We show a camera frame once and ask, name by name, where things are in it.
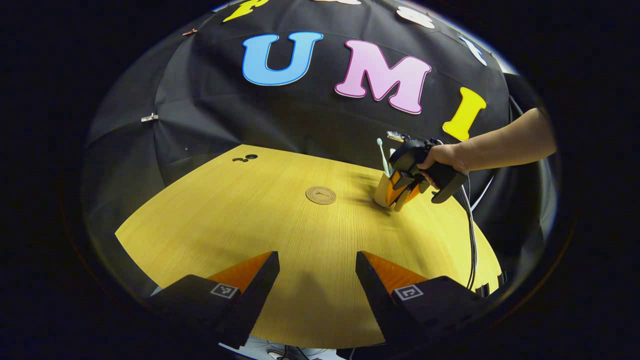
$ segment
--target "round coaster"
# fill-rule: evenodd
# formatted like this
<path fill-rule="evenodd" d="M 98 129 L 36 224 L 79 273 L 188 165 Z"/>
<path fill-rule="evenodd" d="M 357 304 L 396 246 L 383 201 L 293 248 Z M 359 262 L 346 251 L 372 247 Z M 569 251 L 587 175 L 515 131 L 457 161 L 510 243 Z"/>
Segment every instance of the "round coaster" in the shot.
<path fill-rule="evenodd" d="M 307 195 L 307 199 L 322 205 L 331 204 L 336 198 L 335 192 L 324 186 L 313 186 L 307 189 L 305 194 Z"/>

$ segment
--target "yellow table surface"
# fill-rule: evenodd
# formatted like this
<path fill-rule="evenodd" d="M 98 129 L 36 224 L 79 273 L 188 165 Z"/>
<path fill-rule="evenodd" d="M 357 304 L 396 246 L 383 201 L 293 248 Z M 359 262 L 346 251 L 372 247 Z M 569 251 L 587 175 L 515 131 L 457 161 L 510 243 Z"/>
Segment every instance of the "yellow table surface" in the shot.
<path fill-rule="evenodd" d="M 259 157 L 232 161 L 247 154 Z M 470 272 L 467 214 L 431 190 L 395 212 L 373 194 L 380 170 L 292 152 L 240 145 L 151 198 L 116 232 L 140 268 L 165 288 L 185 275 L 208 277 L 278 251 L 280 273 L 252 336 L 308 348 L 384 342 L 355 273 L 356 253 L 371 252 L 428 279 L 462 285 Z M 326 186 L 333 204 L 309 201 Z M 476 226 L 474 287 L 498 288 L 500 265 Z"/>

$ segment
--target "yellow letter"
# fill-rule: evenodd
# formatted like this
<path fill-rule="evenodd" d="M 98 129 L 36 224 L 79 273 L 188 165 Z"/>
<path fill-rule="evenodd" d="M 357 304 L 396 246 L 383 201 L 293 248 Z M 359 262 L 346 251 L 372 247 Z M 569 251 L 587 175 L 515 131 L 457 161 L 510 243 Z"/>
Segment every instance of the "yellow letter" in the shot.
<path fill-rule="evenodd" d="M 480 109 L 486 108 L 486 102 L 480 95 L 468 88 L 460 88 L 460 93 L 462 94 L 460 106 L 456 114 L 453 115 L 453 119 L 445 122 L 442 129 L 456 139 L 465 141 L 469 139 L 469 129 L 474 123 L 476 115 Z"/>
<path fill-rule="evenodd" d="M 243 16 L 243 15 L 246 15 L 246 14 L 248 14 L 248 13 L 253 11 L 251 9 L 251 7 L 257 8 L 258 6 L 262 6 L 262 5 L 266 4 L 267 1 L 269 1 L 269 0 L 249 0 L 246 3 L 242 3 L 242 4 L 240 4 L 240 7 L 238 8 L 238 10 L 236 10 L 233 14 L 231 14 L 230 17 L 227 17 L 222 22 L 226 22 L 226 21 L 229 21 L 231 19 L 235 19 L 236 17 L 240 17 L 240 16 Z"/>

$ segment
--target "letter m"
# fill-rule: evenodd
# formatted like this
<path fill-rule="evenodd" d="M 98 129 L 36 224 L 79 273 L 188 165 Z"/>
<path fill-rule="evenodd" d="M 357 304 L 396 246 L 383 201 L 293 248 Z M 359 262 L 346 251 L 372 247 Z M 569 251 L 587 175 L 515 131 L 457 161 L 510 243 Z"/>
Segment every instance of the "letter m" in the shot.
<path fill-rule="evenodd" d="M 344 44 L 351 49 L 351 59 L 344 81 L 335 85 L 338 94 L 349 97 L 367 95 L 367 90 L 362 86 L 366 74 L 376 101 L 382 100 L 398 84 L 396 94 L 389 97 L 389 104 L 411 114 L 422 111 L 420 95 L 424 77 L 431 71 L 429 64 L 406 56 L 389 68 L 376 44 L 361 40 L 348 40 Z"/>

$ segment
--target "human hand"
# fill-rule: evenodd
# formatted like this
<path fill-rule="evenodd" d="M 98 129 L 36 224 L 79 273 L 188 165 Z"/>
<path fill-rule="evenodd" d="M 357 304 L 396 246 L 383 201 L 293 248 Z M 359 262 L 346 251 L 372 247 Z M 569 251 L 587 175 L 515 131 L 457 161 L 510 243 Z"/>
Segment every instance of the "human hand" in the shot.
<path fill-rule="evenodd" d="M 435 162 L 439 162 L 444 165 L 450 165 L 457 172 L 467 175 L 469 169 L 465 165 L 463 158 L 460 155 L 460 151 L 455 145 L 436 145 L 431 148 L 427 158 L 423 163 L 418 164 L 418 168 L 426 170 L 430 168 Z M 435 184 L 432 178 L 430 178 L 426 172 L 422 171 L 422 175 L 427 178 L 429 183 L 436 189 L 440 188 Z"/>

